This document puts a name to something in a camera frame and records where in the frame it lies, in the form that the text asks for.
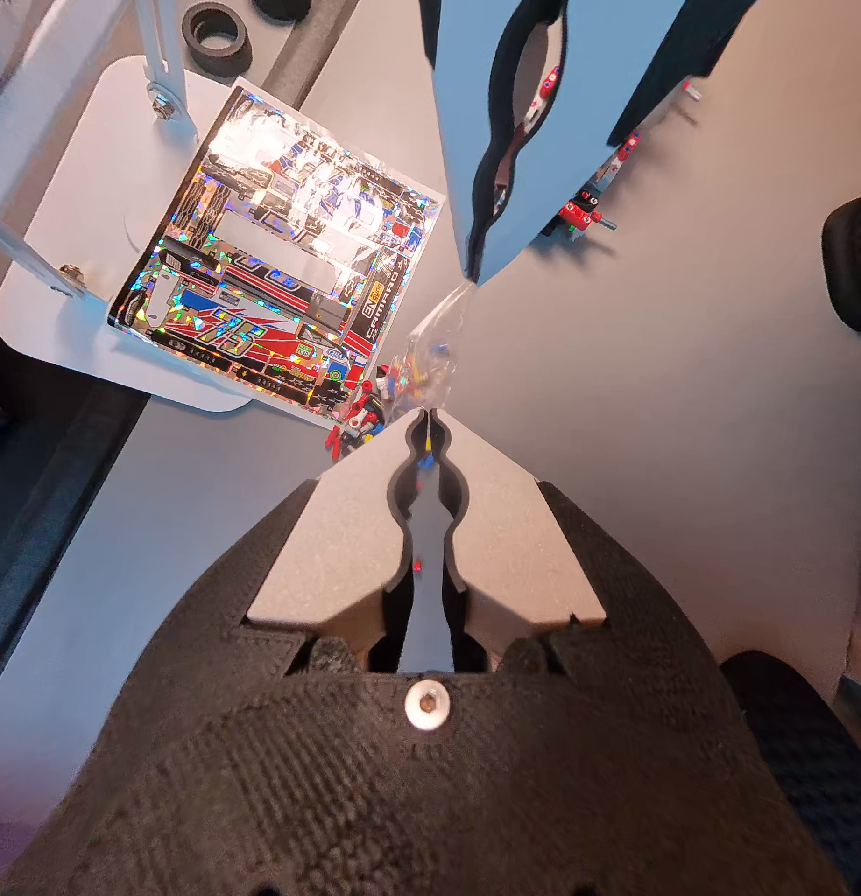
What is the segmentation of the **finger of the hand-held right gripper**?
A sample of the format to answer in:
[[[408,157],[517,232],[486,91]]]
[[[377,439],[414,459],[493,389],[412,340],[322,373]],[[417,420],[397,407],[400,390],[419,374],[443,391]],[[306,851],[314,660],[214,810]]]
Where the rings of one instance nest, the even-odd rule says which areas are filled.
[[[447,195],[465,277],[482,271],[495,211],[495,177],[515,132],[513,94],[536,2],[434,3],[434,99]]]
[[[512,151],[502,207],[496,171],[514,138],[513,92],[540,2],[481,2],[480,283],[535,238],[607,156],[607,140],[680,2],[565,2],[553,98]]]

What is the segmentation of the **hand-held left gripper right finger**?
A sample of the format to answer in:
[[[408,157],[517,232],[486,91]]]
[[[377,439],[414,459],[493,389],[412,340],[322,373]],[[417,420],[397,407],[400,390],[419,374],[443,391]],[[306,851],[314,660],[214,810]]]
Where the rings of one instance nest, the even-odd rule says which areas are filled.
[[[606,613],[537,479],[440,409],[430,413],[444,536],[443,608],[455,670],[486,672],[517,640]]]

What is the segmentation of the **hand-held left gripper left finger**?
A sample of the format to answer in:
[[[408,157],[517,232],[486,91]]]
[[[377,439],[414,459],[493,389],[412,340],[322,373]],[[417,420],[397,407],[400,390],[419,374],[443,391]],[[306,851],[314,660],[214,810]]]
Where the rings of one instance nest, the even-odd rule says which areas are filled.
[[[414,605],[408,521],[428,412],[415,409],[323,473],[247,621],[336,637],[368,671],[394,673]]]

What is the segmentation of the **pile of colourful lego pieces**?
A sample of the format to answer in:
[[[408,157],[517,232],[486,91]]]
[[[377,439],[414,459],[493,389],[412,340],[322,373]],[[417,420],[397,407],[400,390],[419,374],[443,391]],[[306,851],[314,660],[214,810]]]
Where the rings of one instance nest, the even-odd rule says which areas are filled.
[[[338,462],[367,442],[386,423],[385,400],[389,398],[389,367],[380,364],[373,379],[364,379],[356,388],[346,413],[331,428],[325,448],[332,462]]]

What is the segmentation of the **partly built lego car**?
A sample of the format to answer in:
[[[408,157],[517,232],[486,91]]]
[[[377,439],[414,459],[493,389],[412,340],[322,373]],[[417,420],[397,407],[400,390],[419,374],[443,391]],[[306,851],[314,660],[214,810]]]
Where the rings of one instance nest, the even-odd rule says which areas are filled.
[[[528,106],[525,117],[516,126],[513,140],[509,145],[503,159],[500,162],[494,177],[493,200],[494,211],[500,210],[504,205],[505,194],[510,182],[509,164],[511,158],[522,140],[536,127],[542,113],[550,105],[552,95],[559,80],[560,66],[552,67],[548,75],[539,84],[537,96]],[[566,202],[559,213],[554,216],[543,228],[541,235],[552,236],[557,230],[567,230],[570,241],[586,235],[586,231],[593,224],[600,225],[607,230],[616,230],[617,224],[604,218],[599,210],[601,197],[604,191],[612,184],[616,174],[626,163],[627,159],[638,148],[645,133],[650,131],[666,115],[669,106],[674,101],[682,98],[690,98],[695,102],[702,99],[701,87],[703,76],[688,75],[646,116],[641,124],[626,137],[618,148],[609,156],[603,165],[595,170],[595,173],[582,185],[578,191]]]

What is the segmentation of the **small clear plastic bag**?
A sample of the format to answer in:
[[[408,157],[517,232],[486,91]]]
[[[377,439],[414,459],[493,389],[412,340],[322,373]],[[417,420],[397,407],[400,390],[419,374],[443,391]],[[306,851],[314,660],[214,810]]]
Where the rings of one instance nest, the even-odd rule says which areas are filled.
[[[388,590],[410,577],[413,571],[413,548],[406,521],[417,496],[417,463],[423,456],[421,424],[426,424],[432,409],[446,403],[450,380],[459,363],[458,342],[471,297],[477,285],[464,280],[440,301],[409,335],[403,353],[390,367],[388,381],[390,400],[388,423],[405,420],[406,461],[396,471],[388,488],[388,503],[401,532],[401,563],[388,585]]]

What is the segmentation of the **holographic sticker sheet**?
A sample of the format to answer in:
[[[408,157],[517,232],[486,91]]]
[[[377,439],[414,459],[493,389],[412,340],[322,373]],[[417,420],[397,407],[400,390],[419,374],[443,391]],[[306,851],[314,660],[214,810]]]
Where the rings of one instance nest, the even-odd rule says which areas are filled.
[[[330,429],[369,381],[445,202],[239,78],[107,323]]]

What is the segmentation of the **white metal book stand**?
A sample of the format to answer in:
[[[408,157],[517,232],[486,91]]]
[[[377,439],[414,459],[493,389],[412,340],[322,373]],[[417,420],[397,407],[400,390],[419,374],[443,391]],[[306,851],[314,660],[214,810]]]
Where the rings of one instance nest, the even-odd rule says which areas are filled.
[[[9,200],[126,8],[144,56],[107,66],[24,236]],[[30,357],[195,409],[248,398],[106,323],[230,89],[182,60],[176,2],[55,2],[0,90],[0,337]]]

